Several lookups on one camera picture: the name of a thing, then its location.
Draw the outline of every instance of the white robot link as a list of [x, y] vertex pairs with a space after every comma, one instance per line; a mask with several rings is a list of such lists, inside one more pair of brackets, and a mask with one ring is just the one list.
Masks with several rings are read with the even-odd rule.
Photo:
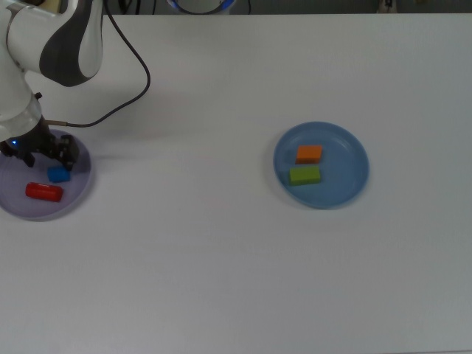
[[50, 13], [0, 0], [0, 151], [32, 167], [42, 153], [71, 170], [79, 155], [73, 136], [56, 139], [25, 80], [31, 70], [63, 86], [91, 79], [102, 63], [102, 0], [69, 0]]

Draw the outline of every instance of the black cable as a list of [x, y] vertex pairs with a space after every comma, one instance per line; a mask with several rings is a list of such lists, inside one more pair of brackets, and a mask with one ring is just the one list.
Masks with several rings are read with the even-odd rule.
[[127, 105], [130, 105], [131, 103], [133, 102], [136, 102], [137, 100], [139, 100], [141, 97], [144, 96], [144, 94], [148, 91], [149, 89], [149, 86], [150, 86], [150, 72], [149, 72], [149, 69], [148, 67], [146, 66], [146, 63], [143, 61], [143, 59], [141, 58], [141, 56], [138, 54], [138, 52], [133, 48], [133, 46], [131, 45], [131, 43], [129, 42], [129, 40], [125, 37], [125, 35], [123, 34], [123, 32], [121, 31], [121, 29], [118, 27], [117, 23], [115, 22], [113, 16], [111, 15], [110, 13], [110, 9], [108, 8], [108, 0], [103, 0], [103, 5], [105, 7], [105, 12], [106, 14], [108, 15], [108, 17], [110, 18], [110, 21], [111, 21], [111, 24], [113, 24], [113, 27], [115, 27], [115, 30], [118, 32], [119, 36], [121, 37], [121, 39], [126, 43], [126, 45], [128, 46], [128, 48], [133, 52], [134, 56], [139, 60], [139, 62], [141, 63], [142, 67], [144, 68], [145, 72], [146, 72], [146, 76], [147, 76], [147, 83], [146, 83], [146, 87], [144, 88], [144, 90], [141, 91], [140, 94], [138, 94], [136, 97], [134, 97], [133, 99], [123, 103], [122, 105], [119, 105], [118, 107], [116, 107], [115, 109], [109, 111], [106, 115], [104, 115], [103, 117], [97, 119], [95, 122], [92, 122], [92, 123], [87, 123], [87, 124], [75, 124], [75, 123], [66, 123], [66, 126], [67, 127], [73, 127], [73, 128], [89, 128], [89, 127], [93, 127], [94, 125], [97, 125], [98, 123], [101, 123], [103, 122], [105, 119], [107, 119], [109, 116], [111, 116], [113, 113], [116, 113], [118, 112], [121, 108], [124, 108], [126, 107]]
[[138, 0], [136, 3], [136, 11], [134, 12], [134, 14], [139, 15], [140, 10], [141, 10], [141, 0]]

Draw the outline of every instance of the red block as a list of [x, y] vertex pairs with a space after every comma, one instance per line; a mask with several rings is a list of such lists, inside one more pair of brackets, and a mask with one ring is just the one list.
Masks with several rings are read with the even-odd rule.
[[34, 199], [42, 199], [44, 201], [60, 201], [63, 189], [59, 186], [49, 186], [48, 184], [39, 184], [30, 182], [27, 184], [26, 195]]

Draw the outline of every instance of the table surface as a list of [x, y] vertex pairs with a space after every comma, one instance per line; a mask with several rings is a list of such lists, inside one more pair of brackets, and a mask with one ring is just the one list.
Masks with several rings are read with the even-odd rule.
[[[3, 353], [360, 354], [472, 348], [472, 16], [117, 17], [153, 81], [70, 131], [96, 176], [48, 222], [0, 212]], [[99, 74], [36, 74], [89, 122], [145, 74], [108, 20]], [[337, 210], [272, 170], [307, 121], [363, 143]]]

